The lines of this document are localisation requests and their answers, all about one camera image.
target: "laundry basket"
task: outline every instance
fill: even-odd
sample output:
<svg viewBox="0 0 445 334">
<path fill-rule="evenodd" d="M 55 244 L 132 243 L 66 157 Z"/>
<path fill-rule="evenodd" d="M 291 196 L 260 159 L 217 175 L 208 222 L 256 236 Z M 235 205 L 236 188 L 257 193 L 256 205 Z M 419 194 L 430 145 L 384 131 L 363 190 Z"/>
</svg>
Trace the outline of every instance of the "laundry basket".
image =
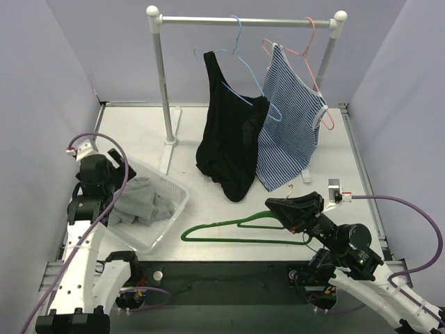
<svg viewBox="0 0 445 334">
<path fill-rule="evenodd" d="M 130 166 L 139 177 L 148 177 L 157 194 L 171 200 L 175 212 L 170 219 L 154 221 L 149 225 L 141 223 L 117 223 L 108 226 L 120 241 L 140 254 L 150 252 L 164 237 L 186 206 L 189 198 L 188 190 L 167 175 L 135 159 L 129 159 Z"/>
</svg>

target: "clothes hanger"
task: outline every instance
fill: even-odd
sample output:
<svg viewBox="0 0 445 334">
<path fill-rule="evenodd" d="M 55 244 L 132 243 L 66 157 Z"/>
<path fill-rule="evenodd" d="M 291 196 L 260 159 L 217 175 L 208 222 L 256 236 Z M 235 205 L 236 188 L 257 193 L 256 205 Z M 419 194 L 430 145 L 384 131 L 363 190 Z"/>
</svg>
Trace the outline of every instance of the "clothes hanger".
<svg viewBox="0 0 445 334">
<path fill-rule="evenodd" d="M 240 54 L 239 54 L 238 41 L 239 41 L 239 37 L 241 36 L 241 33 L 243 32 L 243 25 L 241 24 L 241 20 L 240 20 L 237 16 L 235 16 L 235 15 L 230 15 L 230 17 L 234 17 L 234 18 L 238 21 L 238 24 L 239 24 L 238 35 L 237 35 L 237 37 L 236 37 L 236 39 L 235 39 L 235 48 L 234 48 L 233 50 L 231 50 L 231 51 L 226 50 L 226 49 L 219 49 L 219 50 L 216 50 L 216 51 L 213 51 L 213 52 L 214 52 L 215 54 L 217 54 L 218 52 L 227 52 L 228 54 L 231 54 L 232 56 L 236 54 L 237 57 L 238 57 L 238 59 L 239 59 L 239 60 L 240 60 L 240 61 L 241 61 L 241 62 L 242 62 L 248 69 L 249 69 L 250 74 L 252 75 L 253 79 L 255 80 L 255 83 L 256 83 L 257 86 L 258 86 L 259 91 L 261 92 L 261 95 L 264 96 L 263 90 L 261 89 L 261 86 L 259 85 L 259 82 L 258 82 L 257 78 L 255 77 L 255 74 L 253 74 L 253 71 L 252 71 L 252 69 L 250 68 L 250 66 L 244 61 L 244 59 L 241 58 L 241 56 L 240 56 Z M 206 65 L 205 62 L 197 57 L 196 51 L 200 51 L 200 52 L 202 52 L 202 53 L 204 53 L 204 51 L 203 51 L 202 49 L 199 49 L 199 48 L 194 48 L 194 49 L 193 49 L 193 54 L 195 55 L 195 58 L 196 58 L 201 64 L 203 64 L 203 65 L 205 66 L 205 65 Z M 251 102 L 247 101 L 244 97 L 240 96 L 237 92 L 235 92 L 233 89 L 231 89 L 231 88 L 230 88 L 224 81 L 222 82 L 222 84 L 223 84 L 228 90 L 230 90 L 233 94 L 235 94 L 237 97 L 239 97 L 241 100 L 243 100 L 245 103 L 249 104 L 250 106 L 253 106 L 253 104 L 252 104 Z M 278 115 L 279 115 L 280 117 L 279 117 L 279 118 L 275 118 L 275 117 L 272 116 L 272 115 L 268 115 L 268 117 L 272 118 L 273 120 L 275 120 L 275 121 L 277 121 L 277 122 L 281 122 L 281 120 L 282 120 L 282 118 L 283 118 L 283 115 L 282 115 L 281 111 L 278 110 L 278 108 L 277 108 L 272 102 L 270 102 L 270 105 L 271 105 L 271 106 L 278 112 Z"/>
<path fill-rule="evenodd" d="M 286 51 L 291 52 L 292 54 L 296 54 L 297 56 L 301 56 L 301 57 L 303 57 L 303 58 L 305 59 L 307 69 L 309 70 L 309 73 L 310 73 L 310 75 L 311 75 L 312 81 L 314 82 L 315 88 L 317 89 L 317 92 L 320 93 L 320 88 L 318 88 L 318 85 L 317 85 L 317 83 L 316 83 L 314 74 L 312 73 L 311 67 L 309 66 L 309 62 L 307 61 L 307 50 L 308 50 L 309 47 L 311 46 L 312 40 L 314 39 L 314 36 L 315 36 L 315 30 L 316 30 L 316 29 L 315 29 L 315 23 L 314 23 L 313 19 L 311 19 L 310 17 L 305 17 L 305 19 L 308 19 L 308 20 L 311 22 L 311 25 L 312 25 L 312 36 L 311 36 L 311 39 L 309 40 L 309 42 L 307 43 L 306 49 L 303 51 L 303 53 L 301 54 L 301 53 L 299 53 L 299 52 L 297 52 L 297 51 L 294 51 L 294 50 L 292 50 L 292 49 L 289 49 L 288 47 L 282 47 L 282 48 L 283 48 L 284 50 L 286 50 Z M 273 42 L 272 42 L 271 40 L 268 40 L 267 38 L 263 38 L 263 41 L 262 41 L 262 45 L 263 45 L 263 49 L 264 49 L 264 51 L 266 51 L 266 53 L 267 53 L 269 56 L 271 56 L 270 52 L 269 52 L 269 51 L 267 50 L 267 48 L 264 46 L 264 42 L 268 42 L 268 43 L 270 43 L 271 45 L 273 45 Z M 326 113 L 328 114 L 329 119 L 330 119 L 331 122 L 332 122 L 332 126 L 331 126 L 331 127 L 328 127 L 328 125 L 326 124 L 326 122 L 322 119 L 322 115 L 320 115 L 320 116 L 318 117 L 318 119 L 325 125 L 326 129 L 328 129 L 328 130 L 333 130 L 333 129 L 335 128 L 335 121 L 332 119 L 332 115 L 331 115 L 331 113 L 330 113 L 330 111 L 329 111 L 329 108 L 326 109 Z"/>
</svg>

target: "white wall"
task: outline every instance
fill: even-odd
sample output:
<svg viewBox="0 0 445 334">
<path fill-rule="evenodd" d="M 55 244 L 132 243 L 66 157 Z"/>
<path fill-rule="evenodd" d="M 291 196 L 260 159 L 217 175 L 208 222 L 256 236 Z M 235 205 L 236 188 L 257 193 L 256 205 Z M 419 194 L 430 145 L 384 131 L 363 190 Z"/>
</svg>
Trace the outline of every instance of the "white wall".
<svg viewBox="0 0 445 334">
<path fill-rule="evenodd" d="M 0 13 L 0 331 L 18 333 L 66 229 L 65 148 L 99 103 L 45 0 L 2 0 Z"/>
<path fill-rule="evenodd" d="M 409 0 L 350 103 L 355 135 L 375 194 L 428 212 L 445 234 L 445 2 Z M 427 262 L 437 239 L 428 222 L 378 202 L 389 245 L 409 268 Z M 445 255 L 412 276 L 415 289 L 445 305 Z"/>
<path fill-rule="evenodd" d="M 47 0 L 65 36 L 102 101 L 160 102 L 157 72 L 145 9 L 157 5 L 165 15 L 329 19 L 338 10 L 349 18 L 332 55 L 323 82 L 331 106 L 349 102 L 363 79 L 406 0 Z M 237 28 L 218 26 L 163 26 L 162 41 L 168 91 L 172 101 L 208 102 L 205 69 L 193 57 L 193 48 L 234 47 Z M 303 51 L 309 29 L 244 29 L 240 50 L 262 81 L 268 57 L 262 38 Z M 328 31 L 316 33 L 309 62 L 318 70 Z M 226 79 L 240 93 L 257 96 L 258 88 L 241 62 L 221 55 Z M 290 62 L 306 82 L 309 75 L 300 57 Z"/>
</svg>

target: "black garment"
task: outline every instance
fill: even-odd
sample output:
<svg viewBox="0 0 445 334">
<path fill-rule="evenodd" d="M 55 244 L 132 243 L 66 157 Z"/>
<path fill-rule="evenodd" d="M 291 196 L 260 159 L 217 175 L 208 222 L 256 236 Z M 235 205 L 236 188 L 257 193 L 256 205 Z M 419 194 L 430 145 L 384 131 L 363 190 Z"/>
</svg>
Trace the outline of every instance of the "black garment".
<svg viewBox="0 0 445 334">
<path fill-rule="evenodd" d="M 269 109 L 263 96 L 245 103 L 233 94 L 213 52 L 204 54 L 209 75 L 210 103 L 202 142 L 196 152 L 196 166 L 221 183 L 224 194 L 233 202 L 244 198 L 255 178 L 258 136 Z"/>
</svg>

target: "white pole cap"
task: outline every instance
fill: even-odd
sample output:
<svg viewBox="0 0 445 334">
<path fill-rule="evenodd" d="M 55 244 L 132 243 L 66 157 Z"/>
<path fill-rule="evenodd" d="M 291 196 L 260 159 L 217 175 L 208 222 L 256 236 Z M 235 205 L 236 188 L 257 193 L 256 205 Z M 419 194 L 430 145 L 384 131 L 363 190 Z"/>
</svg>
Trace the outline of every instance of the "white pole cap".
<svg viewBox="0 0 445 334">
<path fill-rule="evenodd" d="M 330 37 L 333 39 L 337 39 L 340 37 L 341 30 L 343 25 L 348 18 L 348 14 L 344 10 L 339 10 L 334 15 L 335 24 L 337 25 L 334 30 L 331 31 Z"/>
<path fill-rule="evenodd" d="M 159 22 L 159 9 L 156 6 L 148 6 L 147 11 L 148 22 L 150 25 L 150 31 L 152 33 L 160 33 L 160 22 Z"/>
</svg>

